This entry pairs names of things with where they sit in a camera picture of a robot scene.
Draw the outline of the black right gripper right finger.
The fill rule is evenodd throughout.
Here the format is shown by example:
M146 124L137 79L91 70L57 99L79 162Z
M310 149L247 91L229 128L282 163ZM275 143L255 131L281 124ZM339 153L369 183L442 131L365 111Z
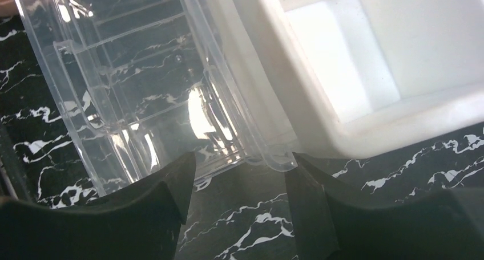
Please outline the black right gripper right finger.
M300 259L483 258L482 188L396 203L295 159L285 184Z

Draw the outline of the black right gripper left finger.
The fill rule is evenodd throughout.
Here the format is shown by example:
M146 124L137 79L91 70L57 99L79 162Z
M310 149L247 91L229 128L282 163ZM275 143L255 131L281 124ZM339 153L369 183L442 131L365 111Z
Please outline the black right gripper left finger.
M1 198L2 259L174 259L186 224L196 157L84 206L49 209Z

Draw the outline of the white divided organizer box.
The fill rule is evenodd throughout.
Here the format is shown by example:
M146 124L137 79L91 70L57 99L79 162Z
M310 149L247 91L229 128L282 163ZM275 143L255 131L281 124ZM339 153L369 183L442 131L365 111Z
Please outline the white divided organizer box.
M368 158L483 122L483 0L205 0L266 145Z

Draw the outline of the clear plastic drawer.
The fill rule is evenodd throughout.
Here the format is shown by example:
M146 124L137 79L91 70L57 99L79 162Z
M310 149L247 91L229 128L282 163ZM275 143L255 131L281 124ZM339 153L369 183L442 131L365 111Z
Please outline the clear plastic drawer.
M233 0L15 0L98 195L196 156L286 172L296 136Z

